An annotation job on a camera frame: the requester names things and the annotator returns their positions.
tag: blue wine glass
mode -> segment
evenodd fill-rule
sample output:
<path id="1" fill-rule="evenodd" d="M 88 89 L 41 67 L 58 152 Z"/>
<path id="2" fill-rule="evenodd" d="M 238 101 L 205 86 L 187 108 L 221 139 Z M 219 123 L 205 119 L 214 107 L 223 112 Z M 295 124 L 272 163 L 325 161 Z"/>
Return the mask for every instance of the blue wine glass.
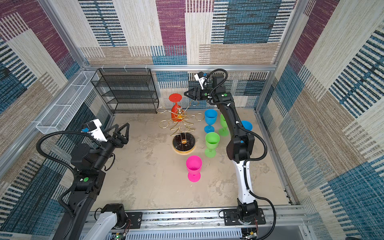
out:
<path id="1" fill-rule="evenodd" d="M 241 121 L 241 123 L 243 124 L 243 127 L 248 130 L 248 131 L 252 131 L 252 123 L 248 122 L 248 121 Z"/>
<path id="2" fill-rule="evenodd" d="M 213 109 L 208 109 L 207 111 L 204 112 L 204 116 L 205 116 L 205 122 L 208 124 L 208 126 L 204 128 L 204 131 L 206 133 L 214 132 L 215 128 L 212 127 L 212 125 L 216 122 L 217 112 Z"/>

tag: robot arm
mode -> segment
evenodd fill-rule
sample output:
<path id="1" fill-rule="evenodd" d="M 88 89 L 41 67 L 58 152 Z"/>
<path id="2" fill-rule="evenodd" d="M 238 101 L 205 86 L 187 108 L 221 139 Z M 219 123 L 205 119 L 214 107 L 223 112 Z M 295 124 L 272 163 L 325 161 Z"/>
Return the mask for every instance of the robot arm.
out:
<path id="1" fill-rule="evenodd" d="M 71 164 L 75 166 L 74 181 L 72 186 L 69 188 L 70 196 L 68 206 L 66 207 L 67 212 L 62 218 L 53 240 L 79 239 L 89 210 L 99 195 L 103 185 L 105 177 L 105 172 L 102 171 L 103 166 L 112 156 L 115 148 L 121 148 L 128 143 L 128 123 L 121 127 L 116 124 L 105 131 L 102 131 L 100 126 L 101 123 L 98 119 L 92 120 L 83 125 L 83 132 L 91 133 L 94 138 L 100 141 L 100 145 L 96 149 L 92 149 L 86 143 L 80 143 L 76 145 L 71 152 Z M 114 132 L 111 136 L 108 132 L 112 129 L 114 129 Z M 121 227 L 126 223 L 124 207 L 122 207 L 122 205 L 116 206 L 115 208 L 108 208 L 104 211 L 103 210 L 102 213 L 119 213 L 122 211 L 121 214 L 117 214 L 117 226 Z M 108 218 L 111 219 L 108 223 L 114 222 L 114 217 L 111 216 Z"/>
<path id="2" fill-rule="evenodd" d="M 197 74 L 201 86 L 205 86 L 207 79 L 202 80 L 203 74 Z M 212 77 L 212 87 L 210 89 L 200 89 L 199 87 L 193 88 L 184 93 L 185 96 L 193 100 L 208 100 L 217 105 L 220 112 L 224 115 L 227 122 L 228 129 L 231 134 L 231 140 L 227 145 L 227 155 L 236 169 L 236 177 L 238 184 L 238 207 L 237 213 L 239 220 L 244 224 L 249 224 L 253 218 L 258 214 L 258 206 L 255 197 L 250 193 L 252 192 L 252 184 L 249 172 L 249 159 L 252 154 L 253 144 L 255 137 L 246 132 L 241 120 L 236 112 L 235 103 L 232 94 L 225 90 L 225 87 L 218 86 L 218 82 L 224 82 L 222 75 Z"/>

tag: beige floor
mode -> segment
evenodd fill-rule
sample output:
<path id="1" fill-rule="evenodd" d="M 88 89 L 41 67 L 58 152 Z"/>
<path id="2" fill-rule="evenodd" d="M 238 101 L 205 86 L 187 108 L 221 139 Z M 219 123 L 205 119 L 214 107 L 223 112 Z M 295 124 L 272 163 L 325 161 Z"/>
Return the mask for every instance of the beige floor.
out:
<path id="1" fill-rule="evenodd" d="M 261 135 L 255 115 L 251 109 L 238 109 L 242 120 L 253 124 L 253 131 Z M 192 207 L 227 207 L 237 205 L 237 180 L 233 163 L 225 148 L 230 136 L 221 137 L 214 158 L 207 158 L 205 150 L 205 121 L 192 121 L 196 130 L 192 132 L 196 147 L 189 155 L 177 154 L 172 149 L 172 131 L 161 129 L 159 122 L 169 119 L 163 114 L 117 114 L 114 123 L 129 122 L 129 143 L 116 149 L 116 161 L 107 172 L 104 185 L 92 209 L 108 203 L 122 203 L 125 209 L 169 209 Z M 221 128 L 220 121 L 213 125 Z M 262 145 L 257 139 L 252 157 L 262 154 Z M 192 183 L 187 178 L 185 161 L 198 155 L 203 161 L 201 179 Z M 251 162 L 254 192 L 269 198 L 275 205 L 288 204 L 272 159 L 268 154 L 260 162 Z M 268 205 L 258 201 L 259 205 Z"/>

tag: patterned wall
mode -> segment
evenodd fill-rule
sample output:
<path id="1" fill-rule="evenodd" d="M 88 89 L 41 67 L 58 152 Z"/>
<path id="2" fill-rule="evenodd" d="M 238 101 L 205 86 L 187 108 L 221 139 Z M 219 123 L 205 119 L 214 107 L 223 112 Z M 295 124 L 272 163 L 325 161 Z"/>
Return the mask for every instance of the patterned wall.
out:
<path id="1" fill-rule="evenodd" d="M 36 0 L 0 0 L 0 154 L 3 154 L 67 83 L 78 64 Z M 94 90 L 68 126 L 109 120 Z M 61 212 L 58 196 L 72 182 L 65 168 L 37 154 L 39 134 L 0 181 L 0 239 L 48 239 Z M 66 161 L 76 143 L 57 136 L 43 146 Z"/>
<path id="2" fill-rule="evenodd" d="M 271 64 L 296 0 L 52 0 L 91 65 Z"/>
<path id="3" fill-rule="evenodd" d="M 169 101 L 168 97 L 172 93 L 179 93 L 183 96 L 180 101 L 181 106 L 187 107 L 190 99 L 184 96 L 184 92 L 194 87 L 200 86 L 199 82 L 194 78 L 195 72 L 168 72 L 157 71 L 152 72 L 157 95 L 159 97 L 159 106 L 171 109 L 174 105 Z M 264 86 L 265 80 L 269 72 L 250 72 L 250 71 L 233 71 L 228 72 L 227 81 L 224 86 L 228 92 L 232 93 L 236 107 L 254 108 L 257 99 Z M 196 107 L 191 108 L 213 108 L 207 105 L 206 101 L 200 101 Z"/>
<path id="4" fill-rule="evenodd" d="M 384 1 L 310 0 L 260 113 L 318 239 L 384 239 Z"/>
<path id="5" fill-rule="evenodd" d="M 99 118 L 105 126 L 110 118 L 104 101 L 93 89 L 66 130 L 81 131 L 84 122 Z M 36 136 L 26 151 L 1 179 L 0 239 L 49 239 L 62 212 L 58 197 L 73 182 L 67 168 L 43 158 L 36 152 Z M 43 144 L 51 156 L 70 162 L 78 143 L 90 143 L 77 135 L 57 135 Z"/>
<path id="6" fill-rule="evenodd" d="M 0 154 L 79 69 L 36 0 L 0 0 Z"/>

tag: white wire basket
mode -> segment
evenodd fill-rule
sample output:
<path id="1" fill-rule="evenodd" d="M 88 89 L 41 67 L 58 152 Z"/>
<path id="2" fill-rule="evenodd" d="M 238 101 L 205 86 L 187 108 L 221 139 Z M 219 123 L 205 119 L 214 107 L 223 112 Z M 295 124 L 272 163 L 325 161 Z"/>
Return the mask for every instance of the white wire basket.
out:
<path id="1" fill-rule="evenodd" d="M 99 77 L 93 71 L 81 72 L 36 128 L 43 134 L 65 130 L 93 88 L 91 78 L 97 81 Z"/>

